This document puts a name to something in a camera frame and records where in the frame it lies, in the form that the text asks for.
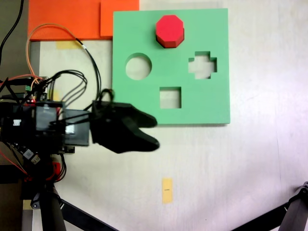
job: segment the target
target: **yellow tape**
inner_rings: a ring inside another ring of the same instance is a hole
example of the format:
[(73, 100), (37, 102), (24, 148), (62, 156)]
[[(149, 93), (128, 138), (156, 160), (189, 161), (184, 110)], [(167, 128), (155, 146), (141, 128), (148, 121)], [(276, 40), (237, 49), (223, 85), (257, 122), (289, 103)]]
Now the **yellow tape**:
[(57, 50), (83, 49), (77, 41), (56, 41)]
[(173, 201), (172, 178), (163, 178), (163, 204)]

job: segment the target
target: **circular hole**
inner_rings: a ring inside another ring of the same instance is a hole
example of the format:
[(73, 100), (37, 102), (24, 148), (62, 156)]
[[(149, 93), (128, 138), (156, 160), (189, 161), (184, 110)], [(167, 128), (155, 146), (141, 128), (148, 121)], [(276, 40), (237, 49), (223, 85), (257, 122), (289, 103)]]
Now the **circular hole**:
[(152, 70), (150, 58), (142, 53), (132, 54), (126, 63), (126, 74), (134, 80), (142, 80), (148, 77)]

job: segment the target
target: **orange foam board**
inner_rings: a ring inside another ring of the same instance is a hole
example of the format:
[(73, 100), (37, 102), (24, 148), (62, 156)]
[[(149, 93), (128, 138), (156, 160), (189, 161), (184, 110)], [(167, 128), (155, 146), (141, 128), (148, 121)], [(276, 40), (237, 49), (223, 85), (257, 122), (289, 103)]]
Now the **orange foam board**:
[(114, 11), (138, 11), (139, 0), (102, 0), (101, 37), (112, 39)]
[[(131, 10), (139, 10), (139, 0), (29, 0), (28, 34), (40, 24), (57, 23), (80, 40), (112, 39), (113, 12)], [(52, 26), (39, 29), (31, 38), (55, 40), (74, 39)]]

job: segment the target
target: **white table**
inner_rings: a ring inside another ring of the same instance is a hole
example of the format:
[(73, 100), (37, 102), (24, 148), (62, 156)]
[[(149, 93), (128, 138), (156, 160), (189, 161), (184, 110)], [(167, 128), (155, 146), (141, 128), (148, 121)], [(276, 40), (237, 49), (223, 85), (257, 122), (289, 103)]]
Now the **white table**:
[[(60, 196), (121, 231), (228, 231), (286, 202), (308, 180), (308, 1), (140, 4), (141, 10), (229, 9), (231, 123), (147, 129), (161, 142), (152, 153), (78, 147), (65, 158), (67, 175), (56, 184)], [(110, 87), (112, 42), (85, 44), (103, 86)], [(39, 74), (65, 69), (88, 77), (80, 107), (71, 107), (82, 109), (94, 97), (90, 60), (82, 50), (42, 42)], [(73, 81), (61, 78), (56, 88), (65, 93)], [(162, 204), (164, 177), (173, 179), (170, 204)], [(40, 223), (35, 211), (34, 231)]]

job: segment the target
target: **red octagonal block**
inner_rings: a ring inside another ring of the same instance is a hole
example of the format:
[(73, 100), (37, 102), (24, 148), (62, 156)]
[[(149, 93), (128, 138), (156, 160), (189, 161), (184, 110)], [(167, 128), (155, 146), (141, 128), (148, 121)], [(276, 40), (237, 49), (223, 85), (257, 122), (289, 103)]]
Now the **red octagonal block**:
[(156, 40), (164, 48), (175, 48), (184, 41), (184, 25), (176, 15), (164, 15), (156, 23)]

